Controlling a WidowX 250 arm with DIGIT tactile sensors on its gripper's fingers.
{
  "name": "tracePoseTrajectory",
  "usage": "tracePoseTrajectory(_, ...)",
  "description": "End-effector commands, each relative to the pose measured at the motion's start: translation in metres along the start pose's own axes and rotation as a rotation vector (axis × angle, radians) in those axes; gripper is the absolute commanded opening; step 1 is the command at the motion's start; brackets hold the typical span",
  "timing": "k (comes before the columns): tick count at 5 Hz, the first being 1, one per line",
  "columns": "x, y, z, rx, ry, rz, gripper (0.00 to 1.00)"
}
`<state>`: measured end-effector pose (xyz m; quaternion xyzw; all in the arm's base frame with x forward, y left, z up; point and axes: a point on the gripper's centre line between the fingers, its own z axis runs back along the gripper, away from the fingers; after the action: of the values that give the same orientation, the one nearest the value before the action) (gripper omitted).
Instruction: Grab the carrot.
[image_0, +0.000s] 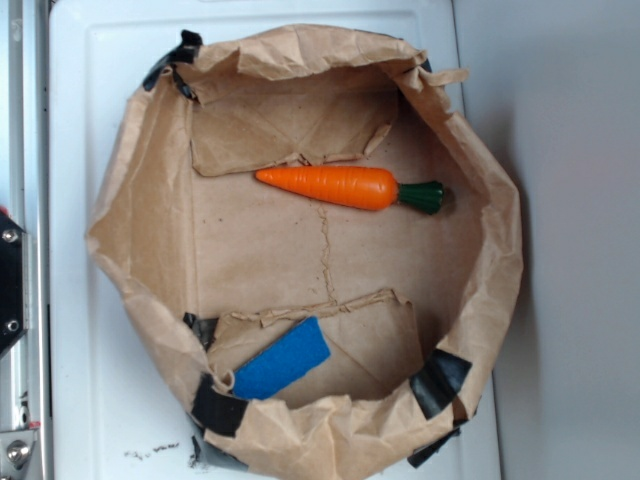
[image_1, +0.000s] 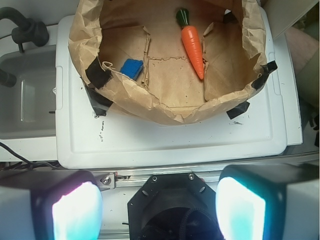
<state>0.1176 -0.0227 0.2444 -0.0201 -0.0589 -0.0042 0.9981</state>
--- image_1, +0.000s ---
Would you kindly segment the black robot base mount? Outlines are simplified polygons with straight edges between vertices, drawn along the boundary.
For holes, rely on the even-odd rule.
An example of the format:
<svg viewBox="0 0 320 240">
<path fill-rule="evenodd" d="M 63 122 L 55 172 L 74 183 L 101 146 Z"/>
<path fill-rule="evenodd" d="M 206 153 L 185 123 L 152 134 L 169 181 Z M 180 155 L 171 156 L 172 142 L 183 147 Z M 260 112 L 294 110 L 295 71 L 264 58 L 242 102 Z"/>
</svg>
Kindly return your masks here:
<svg viewBox="0 0 320 240">
<path fill-rule="evenodd" d="M 127 203 L 131 240 L 222 240 L 216 192 L 195 173 L 151 176 Z"/>
</svg>

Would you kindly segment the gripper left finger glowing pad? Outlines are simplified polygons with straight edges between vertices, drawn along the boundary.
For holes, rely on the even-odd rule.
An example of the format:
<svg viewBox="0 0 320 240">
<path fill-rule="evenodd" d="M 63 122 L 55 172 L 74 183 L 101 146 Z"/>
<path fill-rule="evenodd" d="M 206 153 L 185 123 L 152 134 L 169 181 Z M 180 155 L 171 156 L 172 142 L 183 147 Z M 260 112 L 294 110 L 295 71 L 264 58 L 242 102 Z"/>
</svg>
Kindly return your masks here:
<svg viewBox="0 0 320 240">
<path fill-rule="evenodd" d="M 0 173 L 2 240 L 96 240 L 103 197 L 87 170 Z"/>
</svg>

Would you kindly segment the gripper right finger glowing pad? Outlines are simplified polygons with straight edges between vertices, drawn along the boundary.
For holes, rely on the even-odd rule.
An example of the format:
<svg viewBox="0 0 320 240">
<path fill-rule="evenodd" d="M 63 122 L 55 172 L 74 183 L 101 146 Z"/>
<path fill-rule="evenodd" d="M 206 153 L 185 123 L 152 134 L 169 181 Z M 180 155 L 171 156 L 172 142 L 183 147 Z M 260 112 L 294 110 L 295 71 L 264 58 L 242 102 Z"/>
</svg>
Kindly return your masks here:
<svg viewBox="0 0 320 240">
<path fill-rule="evenodd" d="M 318 240 L 320 167 L 228 165 L 219 177 L 215 208 L 226 240 Z"/>
</svg>

